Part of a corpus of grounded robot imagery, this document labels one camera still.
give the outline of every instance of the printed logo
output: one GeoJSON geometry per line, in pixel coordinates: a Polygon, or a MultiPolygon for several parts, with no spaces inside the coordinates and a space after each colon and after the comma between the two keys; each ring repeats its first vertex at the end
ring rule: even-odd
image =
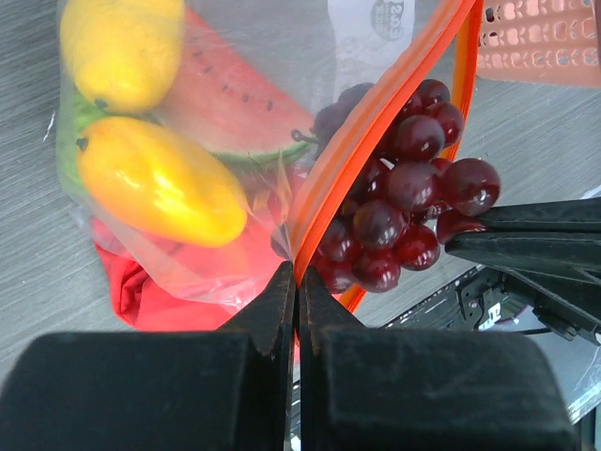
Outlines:
{"type": "Polygon", "coordinates": [[[376,0],[372,7],[372,26],[386,40],[403,38],[405,29],[401,17],[405,10],[404,0],[376,0]]]}

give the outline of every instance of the bunch of grapes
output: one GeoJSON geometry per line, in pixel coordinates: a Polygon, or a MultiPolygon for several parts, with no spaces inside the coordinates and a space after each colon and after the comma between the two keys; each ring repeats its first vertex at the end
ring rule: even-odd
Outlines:
{"type": "MultiPolygon", "coordinates": [[[[313,133],[324,147],[370,87],[347,89],[317,114],[313,133]]],[[[473,217],[495,204],[501,181],[481,160],[437,158],[464,129],[450,99],[442,82],[424,80],[353,183],[312,260],[331,293],[354,283],[388,291],[401,269],[431,268],[453,235],[484,230],[473,217]],[[434,219],[436,234],[425,225],[434,219]]]]}

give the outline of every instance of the transparent plastic bag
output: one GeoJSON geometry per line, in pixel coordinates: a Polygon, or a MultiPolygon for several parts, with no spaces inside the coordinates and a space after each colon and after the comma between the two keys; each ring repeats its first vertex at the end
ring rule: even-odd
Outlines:
{"type": "Polygon", "coordinates": [[[181,299],[241,308],[284,257],[300,280],[374,143],[478,5],[59,2],[57,166],[80,224],[181,299]],[[325,146],[316,116],[364,84],[325,146]]]}

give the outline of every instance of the wooden surface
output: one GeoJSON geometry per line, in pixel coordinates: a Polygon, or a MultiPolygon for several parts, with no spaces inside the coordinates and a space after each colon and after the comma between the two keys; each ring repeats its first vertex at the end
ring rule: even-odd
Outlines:
{"type": "MultiPolygon", "coordinates": [[[[39,334],[127,327],[111,312],[90,239],[58,185],[59,68],[54,0],[2,0],[0,15],[0,381],[39,334]]],[[[462,156],[501,171],[502,203],[577,198],[601,185],[601,92],[479,81],[462,156]]],[[[358,314],[380,325],[471,265],[445,258],[407,273],[358,314]]]]}

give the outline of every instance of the red watermelon flesh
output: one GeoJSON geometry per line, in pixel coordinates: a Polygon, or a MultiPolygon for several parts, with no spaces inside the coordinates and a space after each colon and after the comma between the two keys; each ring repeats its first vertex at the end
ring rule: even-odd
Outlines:
{"type": "Polygon", "coordinates": [[[264,162],[308,148],[311,115],[188,11],[179,73],[157,119],[226,161],[264,162]]]}

